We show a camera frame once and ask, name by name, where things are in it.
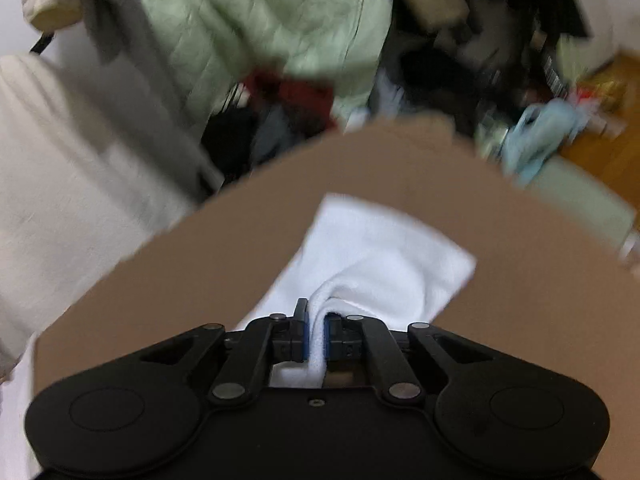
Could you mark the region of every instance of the light blue cloth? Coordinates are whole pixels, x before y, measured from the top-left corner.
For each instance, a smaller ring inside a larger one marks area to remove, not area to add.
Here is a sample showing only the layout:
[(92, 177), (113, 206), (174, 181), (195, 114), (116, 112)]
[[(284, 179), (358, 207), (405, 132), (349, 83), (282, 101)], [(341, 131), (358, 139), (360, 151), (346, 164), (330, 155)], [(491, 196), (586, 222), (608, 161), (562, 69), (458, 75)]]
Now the light blue cloth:
[(517, 174), (517, 184), (527, 187), (564, 140), (568, 138), (573, 142), (588, 122), (585, 111), (562, 99), (530, 106), (504, 141), (504, 174)]

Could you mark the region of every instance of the pile of clothes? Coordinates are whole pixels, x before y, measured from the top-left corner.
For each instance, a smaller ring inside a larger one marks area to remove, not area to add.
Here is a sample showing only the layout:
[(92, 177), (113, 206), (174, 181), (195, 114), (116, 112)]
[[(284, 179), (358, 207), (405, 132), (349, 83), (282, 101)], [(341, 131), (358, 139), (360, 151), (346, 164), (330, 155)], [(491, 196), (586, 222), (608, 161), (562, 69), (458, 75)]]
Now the pile of clothes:
[[(24, 1), (31, 22), (40, 23), (40, 0)], [(227, 177), (319, 128), (306, 124), (300, 130), (292, 118), (300, 110), (287, 109), (286, 100), (256, 109), (255, 93), (254, 108), (212, 116), (255, 71), (327, 87), (330, 118), (338, 126), (363, 111), (375, 116), (436, 109), (472, 136), (478, 110), (494, 107), (515, 123), (528, 104), (562, 97), (556, 46), (564, 41), (571, 51), (575, 38), (590, 34), (578, 0), (80, 1), (103, 59), (126, 50), (183, 124), (209, 121), (203, 145), (212, 160), (226, 167), (235, 158), (231, 152), (243, 154), (241, 164), (223, 170)], [(316, 115), (312, 111), (312, 123)], [(238, 125), (232, 129), (244, 134), (235, 136), (239, 145), (231, 149), (213, 137), (224, 137), (232, 116)], [(321, 114), (323, 121), (332, 124)], [(275, 124), (278, 135), (263, 144), (264, 132), (273, 133)]]

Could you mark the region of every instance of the wooden floor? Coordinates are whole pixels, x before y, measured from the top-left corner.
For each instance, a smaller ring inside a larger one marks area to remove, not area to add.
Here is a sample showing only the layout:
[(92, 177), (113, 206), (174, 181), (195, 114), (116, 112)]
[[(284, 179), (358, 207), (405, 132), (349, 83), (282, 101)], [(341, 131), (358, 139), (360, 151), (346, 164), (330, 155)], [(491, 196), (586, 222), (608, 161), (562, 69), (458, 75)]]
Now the wooden floor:
[[(640, 211), (640, 58), (621, 54), (606, 72), (629, 82), (625, 104), (615, 113), (628, 127), (617, 139), (584, 133), (561, 155)], [(640, 216), (636, 222), (640, 228)]]

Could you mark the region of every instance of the gray fabric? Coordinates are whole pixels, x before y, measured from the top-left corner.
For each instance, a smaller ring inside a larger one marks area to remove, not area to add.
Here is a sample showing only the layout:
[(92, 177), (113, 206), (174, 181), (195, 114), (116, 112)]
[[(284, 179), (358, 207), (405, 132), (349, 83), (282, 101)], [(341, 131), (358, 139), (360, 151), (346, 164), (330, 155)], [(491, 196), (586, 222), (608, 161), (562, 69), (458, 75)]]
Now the gray fabric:
[(305, 137), (292, 131), (282, 106), (275, 106), (255, 134), (251, 146), (251, 166), (256, 168), (294, 146), (305, 142)]
[(191, 126), (140, 0), (81, 0), (84, 23), (104, 63), (125, 51), (177, 124)]

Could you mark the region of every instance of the screw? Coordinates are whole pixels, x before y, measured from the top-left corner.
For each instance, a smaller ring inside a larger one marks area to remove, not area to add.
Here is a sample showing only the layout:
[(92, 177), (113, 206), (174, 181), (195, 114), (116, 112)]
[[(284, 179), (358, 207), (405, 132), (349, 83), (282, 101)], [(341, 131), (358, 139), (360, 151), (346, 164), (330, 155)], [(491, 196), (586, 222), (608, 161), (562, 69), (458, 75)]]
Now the screw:
[(396, 383), (389, 388), (389, 395), (396, 399), (415, 399), (420, 395), (420, 386), (413, 383)]
[(244, 386), (238, 383), (222, 383), (213, 388), (213, 394), (222, 400), (237, 399), (244, 394)]

